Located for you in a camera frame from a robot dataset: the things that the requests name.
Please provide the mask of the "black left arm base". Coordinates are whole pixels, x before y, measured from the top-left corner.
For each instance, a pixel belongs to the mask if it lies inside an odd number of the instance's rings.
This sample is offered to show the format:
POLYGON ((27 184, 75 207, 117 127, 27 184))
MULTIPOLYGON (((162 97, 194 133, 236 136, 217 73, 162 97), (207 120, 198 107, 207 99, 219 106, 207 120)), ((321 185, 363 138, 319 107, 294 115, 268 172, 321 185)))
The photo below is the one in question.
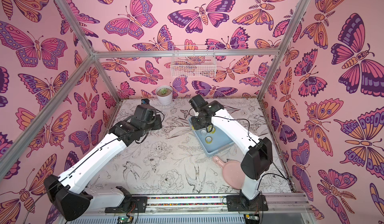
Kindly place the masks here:
POLYGON ((146 196, 133 196, 127 189, 122 186, 116 186, 123 195, 124 199, 118 206, 105 208, 106 214, 117 213, 144 213, 148 204, 148 197, 146 196))

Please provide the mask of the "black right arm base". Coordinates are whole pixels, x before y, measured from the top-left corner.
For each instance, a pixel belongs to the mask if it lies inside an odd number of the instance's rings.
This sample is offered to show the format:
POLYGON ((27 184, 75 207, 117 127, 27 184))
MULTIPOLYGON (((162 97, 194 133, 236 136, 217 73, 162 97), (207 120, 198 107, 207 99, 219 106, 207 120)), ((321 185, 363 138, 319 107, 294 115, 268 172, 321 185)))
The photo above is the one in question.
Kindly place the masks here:
POLYGON ((262 194, 258 194, 252 200, 242 195, 229 195, 226 196, 226 203, 229 212, 258 213, 269 210, 266 197, 262 194))

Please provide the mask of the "yellow tape roll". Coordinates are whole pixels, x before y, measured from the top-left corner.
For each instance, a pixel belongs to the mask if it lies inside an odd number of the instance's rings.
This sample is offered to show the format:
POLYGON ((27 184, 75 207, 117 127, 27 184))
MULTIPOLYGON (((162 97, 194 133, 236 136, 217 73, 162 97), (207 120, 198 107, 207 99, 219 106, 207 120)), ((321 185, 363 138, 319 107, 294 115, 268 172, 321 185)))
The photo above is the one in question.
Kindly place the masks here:
POLYGON ((215 127, 212 126, 211 129, 210 129, 210 133, 214 134, 215 131, 216 131, 215 127))
POLYGON ((212 138, 212 137, 206 137, 206 138, 205 138, 205 142, 206 142, 207 144, 211 144, 211 143, 213 142, 213 138, 212 138))

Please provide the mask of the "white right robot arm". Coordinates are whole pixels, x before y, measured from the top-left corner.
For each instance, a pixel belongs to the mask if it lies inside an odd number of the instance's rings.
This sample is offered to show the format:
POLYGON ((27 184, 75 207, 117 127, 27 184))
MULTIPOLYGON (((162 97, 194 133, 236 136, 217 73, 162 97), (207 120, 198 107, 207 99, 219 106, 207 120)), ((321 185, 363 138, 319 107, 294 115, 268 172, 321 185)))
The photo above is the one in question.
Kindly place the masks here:
POLYGON ((272 142, 268 138, 260 139, 250 131, 251 123, 247 122, 245 128, 239 119, 233 118, 225 107, 214 100, 210 103, 201 95, 196 95, 189 100, 195 115, 192 116, 192 126, 196 130, 206 129, 209 126, 223 131, 242 151, 244 158, 241 169, 245 174, 241 196, 248 201, 253 201, 260 194, 262 176, 269 170, 273 163, 272 142))

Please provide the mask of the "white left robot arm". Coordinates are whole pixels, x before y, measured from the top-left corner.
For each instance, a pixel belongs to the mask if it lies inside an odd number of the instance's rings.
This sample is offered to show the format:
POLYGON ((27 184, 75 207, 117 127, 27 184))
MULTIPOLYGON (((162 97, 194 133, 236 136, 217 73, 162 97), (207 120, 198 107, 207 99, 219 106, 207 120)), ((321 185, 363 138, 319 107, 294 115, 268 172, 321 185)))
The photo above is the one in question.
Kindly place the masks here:
POLYGON ((121 186, 116 193, 91 195, 86 192, 90 180, 117 154, 133 142, 142 143, 150 131, 162 128, 165 115, 149 106, 137 106, 135 113, 109 129, 97 146, 59 176, 44 180, 50 202, 67 222, 81 217, 86 211, 131 212, 137 208, 132 194, 121 186))

